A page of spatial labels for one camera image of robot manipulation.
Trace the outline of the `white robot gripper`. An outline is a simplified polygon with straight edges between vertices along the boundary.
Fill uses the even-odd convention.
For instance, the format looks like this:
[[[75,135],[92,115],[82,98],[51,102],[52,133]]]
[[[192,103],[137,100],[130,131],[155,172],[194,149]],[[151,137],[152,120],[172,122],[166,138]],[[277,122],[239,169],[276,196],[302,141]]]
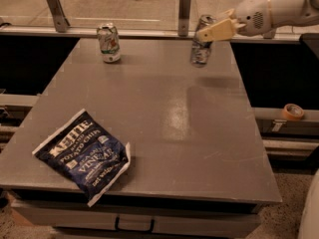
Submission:
[[[237,31],[243,36],[255,36],[272,29],[269,0],[244,0],[235,9],[218,13],[216,19],[221,21],[196,32],[200,42],[230,40]]]

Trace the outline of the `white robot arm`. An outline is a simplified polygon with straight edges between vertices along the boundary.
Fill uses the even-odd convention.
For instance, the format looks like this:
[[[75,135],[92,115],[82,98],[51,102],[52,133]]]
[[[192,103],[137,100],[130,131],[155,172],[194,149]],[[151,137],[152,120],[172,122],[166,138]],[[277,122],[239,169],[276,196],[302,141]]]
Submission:
[[[319,0],[244,0],[196,32],[201,42],[230,40],[235,34],[252,37],[283,26],[319,23]]]

